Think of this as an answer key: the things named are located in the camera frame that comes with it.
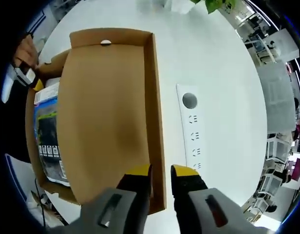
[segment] label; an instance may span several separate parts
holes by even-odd
[[[43,151],[42,151],[42,146],[41,145],[38,146],[38,154],[39,155],[43,155]]]
[[[42,145],[43,154],[47,154],[46,145]]]
[[[53,154],[54,154],[54,157],[59,157],[58,148],[55,145],[53,145]]]
[[[58,90],[59,90],[59,82],[45,89],[42,89],[41,91],[38,91],[35,94],[34,105],[37,105],[41,102],[57,97]]]
[[[48,157],[52,157],[53,156],[53,150],[52,150],[52,146],[51,145],[47,146],[47,154],[48,154]]]
[[[66,179],[66,178],[67,178],[67,176],[66,176],[66,171],[65,171],[64,168],[63,168],[63,164],[62,164],[62,161],[61,161],[61,160],[59,161],[59,164],[60,164],[61,171],[62,171],[62,178]]]

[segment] cardboard flap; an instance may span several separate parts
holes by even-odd
[[[154,34],[144,46],[145,58],[145,110],[147,123],[147,139],[150,163],[155,173],[152,174],[153,193],[156,205],[166,207],[165,165],[163,147],[163,127],[161,120],[160,87],[157,69]]]
[[[103,40],[111,44],[137,45],[146,43],[152,33],[128,28],[94,28],[70,34],[71,47],[99,45]]]
[[[150,161],[144,68],[143,46],[83,46],[67,57],[58,93],[57,137],[80,204]]]
[[[70,50],[66,50],[52,57],[51,63],[41,64],[37,69],[39,78],[47,80],[60,77],[69,52]]]

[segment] cable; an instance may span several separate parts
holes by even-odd
[[[42,200],[41,200],[41,196],[39,195],[39,191],[38,191],[38,185],[37,185],[37,179],[35,178],[35,187],[37,189],[37,195],[38,195],[38,199],[39,199],[39,204],[42,208],[42,215],[43,215],[43,227],[46,228],[46,222],[45,222],[45,214],[44,214],[44,208],[43,208],[43,204],[42,204]]]

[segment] power outlet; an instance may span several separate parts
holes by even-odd
[[[196,86],[176,85],[184,133],[187,167],[198,171],[201,169],[202,125],[198,109],[200,105],[199,92]]]

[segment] white tabletop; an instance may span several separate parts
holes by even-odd
[[[241,39],[218,12],[207,14],[204,1],[187,15],[146,0],[87,0],[58,24],[40,62],[70,48],[69,34],[86,28],[125,27],[155,33],[160,79],[167,210],[150,215],[145,233],[178,233],[170,185],[171,164],[186,164],[176,84],[199,86],[203,115],[201,177],[239,205],[254,193],[264,162],[267,118],[254,63]],[[80,207],[50,195],[71,222]]]

